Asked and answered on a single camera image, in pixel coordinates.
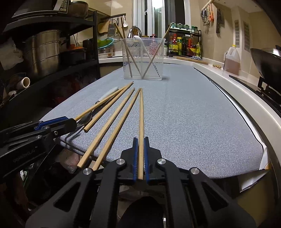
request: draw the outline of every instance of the ceiling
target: ceiling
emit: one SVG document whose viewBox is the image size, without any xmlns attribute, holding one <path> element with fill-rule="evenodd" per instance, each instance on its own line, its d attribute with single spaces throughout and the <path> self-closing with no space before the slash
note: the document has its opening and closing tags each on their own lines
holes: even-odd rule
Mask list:
<svg viewBox="0 0 281 228">
<path fill-rule="evenodd" d="M 229 8 L 241 7 L 248 13 L 259 12 L 262 9 L 253 0 L 214 0 L 214 2 L 225 5 Z"/>
</svg>

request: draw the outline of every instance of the chrome faucet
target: chrome faucet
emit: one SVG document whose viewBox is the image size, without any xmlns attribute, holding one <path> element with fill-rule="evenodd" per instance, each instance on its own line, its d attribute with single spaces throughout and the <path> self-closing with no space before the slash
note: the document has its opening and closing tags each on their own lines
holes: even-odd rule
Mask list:
<svg viewBox="0 0 281 228">
<path fill-rule="evenodd" d="M 133 38 L 134 36 L 142 37 L 141 30 L 137 26 L 131 27 L 127 38 Z"/>
</svg>

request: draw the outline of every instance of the metal pivot bolt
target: metal pivot bolt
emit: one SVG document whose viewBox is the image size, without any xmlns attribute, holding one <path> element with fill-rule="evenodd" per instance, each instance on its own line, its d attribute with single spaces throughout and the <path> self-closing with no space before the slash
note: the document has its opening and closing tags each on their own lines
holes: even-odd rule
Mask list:
<svg viewBox="0 0 281 228">
<path fill-rule="evenodd" d="M 116 163 L 117 163 L 118 165 L 122 165 L 122 164 L 125 163 L 125 160 L 122 159 L 122 158 L 119 158 L 119 159 L 116 160 Z"/>
<path fill-rule="evenodd" d="M 199 173 L 199 169 L 197 169 L 197 168 L 192 168 L 192 169 L 190 170 L 190 172 L 191 172 L 192 174 L 196 175 L 196 174 Z"/>
<path fill-rule="evenodd" d="M 83 170 L 83 174 L 85 174 L 85 175 L 89 175 L 91 172 L 92 172 L 92 169 L 90 169 L 90 168 L 86 168 Z"/>
<path fill-rule="evenodd" d="M 159 159 L 157 160 L 157 163 L 163 165 L 163 164 L 166 163 L 166 160 L 165 160 L 164 158 L 159 158 Z"/>
</svg>

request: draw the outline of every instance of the gray tablecloth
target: gray tablecloth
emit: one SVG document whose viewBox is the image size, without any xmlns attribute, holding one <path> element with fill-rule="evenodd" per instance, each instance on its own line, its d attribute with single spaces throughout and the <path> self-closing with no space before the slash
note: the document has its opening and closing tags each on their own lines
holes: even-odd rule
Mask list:
<svg viewBox="0 0 281 228">
<path fill-rule="evenodd" d="M 128 84 L 123 68 L 113 71 L 77 92 L 45 115 L 75 117 L 91 107 L 112 87 Z M 191 66 L 164 64 L 162 81 L 135 80 L 133 86 L 101 117 L 88 133 L 64 135 L 58 142 L 85 152 L 117 106 L 135 87 L 143 88 L 144 135 L 150 146 L 178 167 L 200 168 L 210 178 L 224 178 L 258 170 L 263 148 L 228 98 Z M 94 151 L 98 156 L 133 95 Z M 106 160 L 131 148 L 139 132 L 139 97 L 119 132 Z"/>
</svg>

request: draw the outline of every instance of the black wok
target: black wok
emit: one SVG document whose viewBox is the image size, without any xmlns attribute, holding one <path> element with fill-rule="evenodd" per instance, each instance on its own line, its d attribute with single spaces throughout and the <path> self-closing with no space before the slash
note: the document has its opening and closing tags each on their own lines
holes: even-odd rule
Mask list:
<svg viewBox="0 0 281 228">
<path fill-rule="evenodd" d="M 251 48 L 253 61 L 266 83 L 281 93 L 281 58 L 266 51 Z"/>
</svg>

